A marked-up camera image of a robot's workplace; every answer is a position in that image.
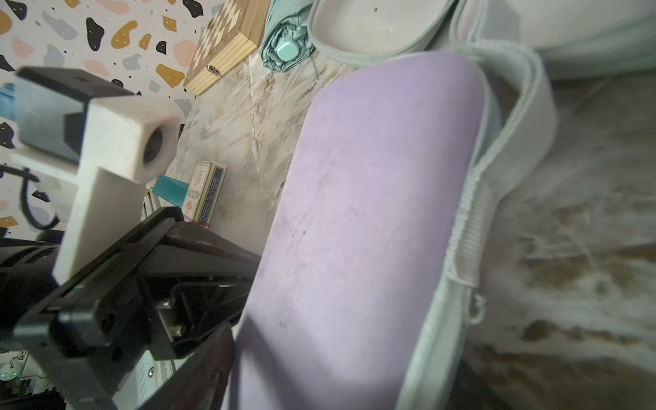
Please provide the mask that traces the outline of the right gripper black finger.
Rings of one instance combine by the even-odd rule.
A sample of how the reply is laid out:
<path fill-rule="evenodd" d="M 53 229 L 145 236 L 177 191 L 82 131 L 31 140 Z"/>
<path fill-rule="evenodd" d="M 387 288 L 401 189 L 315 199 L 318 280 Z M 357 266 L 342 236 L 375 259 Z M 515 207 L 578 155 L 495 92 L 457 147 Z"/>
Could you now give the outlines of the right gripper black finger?
<path fill-rule="evenodd" d="M 142 409 L 220 409 L 236 357 L 232 327 L 221 326 Z"/>

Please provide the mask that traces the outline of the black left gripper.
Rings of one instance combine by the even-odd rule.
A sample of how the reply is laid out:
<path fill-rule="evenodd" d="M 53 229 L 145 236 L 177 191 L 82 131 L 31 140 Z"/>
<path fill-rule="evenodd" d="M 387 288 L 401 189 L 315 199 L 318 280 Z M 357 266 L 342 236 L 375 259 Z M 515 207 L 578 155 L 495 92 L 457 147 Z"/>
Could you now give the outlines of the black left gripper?
<path fill-rule="evenodd" d="M 25 350 L 75 409 L 112 409 L 144 353 L 184 365 L 238 323 L 261 258 L 161 208 L 62 285 L 60 242 L 1 241 L 1 347 Z"/>

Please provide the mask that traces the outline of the lilac zippered umbrella sleeve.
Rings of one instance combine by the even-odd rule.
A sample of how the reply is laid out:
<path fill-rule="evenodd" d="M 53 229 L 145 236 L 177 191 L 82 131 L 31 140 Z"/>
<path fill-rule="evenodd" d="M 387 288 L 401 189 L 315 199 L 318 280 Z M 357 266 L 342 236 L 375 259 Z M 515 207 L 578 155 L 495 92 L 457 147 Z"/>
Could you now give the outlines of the lilac zippered umbrella sleeve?
<path fill-rule="evenodd" d="M 543 159 L 539 56 L 504 40 L 331 82 L 307 112 L 226 409 L 444 409 L 497 207 Z"/>

